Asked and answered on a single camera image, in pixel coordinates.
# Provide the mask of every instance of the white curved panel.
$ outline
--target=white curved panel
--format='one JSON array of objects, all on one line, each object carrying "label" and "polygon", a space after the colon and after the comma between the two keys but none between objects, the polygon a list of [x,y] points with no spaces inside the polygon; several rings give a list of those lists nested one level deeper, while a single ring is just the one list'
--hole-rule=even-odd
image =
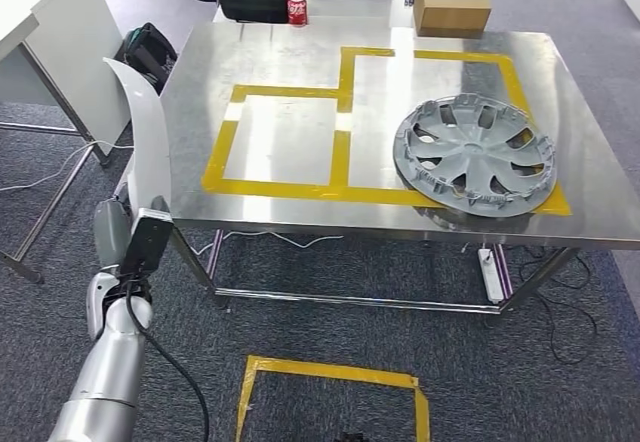
[{"label": "white curved panel", "polygon": [[165,111],[158,94],[135,70],[112,59],[103,59],[118,77],[131,114],[134,129],[133,168],[128,176],[129,199],[134,214],[151,208],[162,195],[171,206],[171,167]]}]

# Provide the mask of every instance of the cardboard box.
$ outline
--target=cardboard box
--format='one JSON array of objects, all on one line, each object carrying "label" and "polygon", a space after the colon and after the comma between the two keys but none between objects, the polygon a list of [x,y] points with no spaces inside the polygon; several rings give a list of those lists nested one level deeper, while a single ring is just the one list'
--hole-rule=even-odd
[{"label": "cardboard box", "polygon": [[491,13],[489,0],[414,0],[420,36],[480,37]]}]

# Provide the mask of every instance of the black backpack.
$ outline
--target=black backpack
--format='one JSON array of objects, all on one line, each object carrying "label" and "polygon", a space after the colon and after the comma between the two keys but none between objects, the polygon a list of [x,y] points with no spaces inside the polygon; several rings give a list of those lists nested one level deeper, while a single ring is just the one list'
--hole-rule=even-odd
[{"label": "black backpack", "polygon": [[171,44],[151,22],[128,33],[115,55],[115,60],[140,72],[158,94],[177,58]]}]

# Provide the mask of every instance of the yellow tape square on floor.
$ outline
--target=yellow tape square on floor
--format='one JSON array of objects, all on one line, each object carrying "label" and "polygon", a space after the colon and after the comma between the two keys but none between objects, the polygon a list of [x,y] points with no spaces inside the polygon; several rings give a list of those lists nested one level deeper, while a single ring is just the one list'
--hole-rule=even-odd
[{"label": "yellow tape square on floor", "polygon": [[242,380],[240,401],[238,404],[238,423],[235,428],[235,442],[241,442],[242,427],[247,417],[247,410],[254,389],[254,382],[258,371],[278,372],[281,374],[306,375],[309,377],[325,377],[328,379],[349,380],[353,382],[367,382],[370,384],[389,385],[414,392],[416,441],[429,442],[429,402],[420,390],[418,379],[408,374],[398,372],[385,372],[383,370],[363,369],[346,365],[318,364],[315,362],[298,362],[295,360],[272,359],[250,355],[247,357],[247,368]]}]

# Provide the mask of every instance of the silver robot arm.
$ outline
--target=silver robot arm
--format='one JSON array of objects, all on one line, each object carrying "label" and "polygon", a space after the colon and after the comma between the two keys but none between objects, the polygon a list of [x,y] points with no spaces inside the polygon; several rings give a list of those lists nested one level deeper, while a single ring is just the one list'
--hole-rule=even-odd
[{"label": "silver robot arm", "polygon": [[95,344],[49,442],[131,440],[145,337],[130,316],[127,292],[132,312],[148,328],[152,310],[146,279],[158,268],[173,226],[169,144],[160,99],[135,70],[103,60],[125,91],[135,151],[116,196],[96,209],[94,232],[103,269],[87,291],[87,323]]},{"label": "silver robot arm", "polygon": [[142,209],[138,214],[132,230],[118,200],[96,209],[94,231],[104,268],[87,291],[87,323],[96,342],[49,442],[131,440],[145,337],[131,317],[128,292],[137,322],[149,328],[152,311],[146,279],[157,269],[171,226],[166,212]]},{"label": "silver robot arm", "polygon": [[[151,304],[132,297],[136,317],[151,322]],[[106,312],[94,345],[49,442],[125,442],[131,440],[144,360],[144,337],[129,317],[126,299]]]}]

